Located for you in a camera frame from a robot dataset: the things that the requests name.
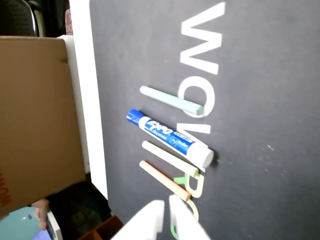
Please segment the chalk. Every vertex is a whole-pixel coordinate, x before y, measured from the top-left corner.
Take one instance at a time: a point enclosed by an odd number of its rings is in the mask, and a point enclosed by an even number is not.
[[[140,167],[144,169],[147,173],[149,173],[152,177],[157,179],[160,183],[165,185],[168,189],[170,189],[174,194],[176,194],[179,198],[184,201],[188,201],[191,197],[191,194],[176,184],[174,181],[169,179],[166,175],[158,171],[156,168],[151,166],[145,160],[140,162]]]
[[[192,177],[194,177],[199,172],[198,168],[192,166],[189,163],[186,163],[180,158],[170,154],[169,152],[161,149],[160,147],[157,147],[156,145],[153,145],[148,141],[143,141],[142,147],[145,150],[148,150],[150,153],[158,156],[159,158],[165,160],[167,163],[171,164],[177,169],[180,169],[182,172],[189,174]]]
[[[197,116],[204,113],[204,107],[200,104],[173,96],[148,86],[141,86],[140,93]]]

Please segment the white chalk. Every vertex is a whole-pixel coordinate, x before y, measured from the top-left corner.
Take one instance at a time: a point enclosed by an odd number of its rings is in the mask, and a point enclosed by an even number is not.
[[[150,143],[148,141],[143,141],[142,147],[145,150],[148,150],[150,153],[158,156],[159,158],[165,160],[167,163],[171,164],[172,166],[176,167],[177,169],[180,169],[181,171],[185,172],[186,174],[189,174],[192,177],[194,177],[199,172],[198,168],[196,168],[196,167],[192,166],[191,164],[181,160],[180,158],[170,154],[169,152],[161,149],[160,147],[153,145],[152,143]]]

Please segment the letter w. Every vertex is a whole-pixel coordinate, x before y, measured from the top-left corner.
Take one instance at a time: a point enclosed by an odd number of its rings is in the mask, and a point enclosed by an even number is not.
[[[207,41],[203,44],[182,51],[180,53],[181,63],[201,69],[208,73],[216,75],[218,74],[219,65],[217,63],[192,58],[192,56],[221,47],[222,34],[218,32],[195,29],[193,27],[224,15],[225,8],[226,3],[220,2],[217,5],[214,5],[213,7],[210,7],[209,9],[181,23],[181,34]]]

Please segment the person's hand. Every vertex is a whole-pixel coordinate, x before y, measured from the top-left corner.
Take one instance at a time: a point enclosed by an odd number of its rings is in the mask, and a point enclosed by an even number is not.
[[[35,213],[34,215],[36,216],[36,218],[39,220],[40,219],[40,212],[39,212],[39,208],[35,209]]]
[[[47,228],[47,222],[46,221],[39,221],[39,228],[41,228],[42,230],[46,230]]]

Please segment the blue marker cap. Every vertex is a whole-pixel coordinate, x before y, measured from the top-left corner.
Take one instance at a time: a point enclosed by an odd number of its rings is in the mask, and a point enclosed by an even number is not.
[[[143,113],[139,112],[137,109],[131,109],[130,111],[128,111],[128,113],[126,114],[126,119],[139,126],[139,120],[142,118],[142,117],[145,117],[146,115],[144,115]]]

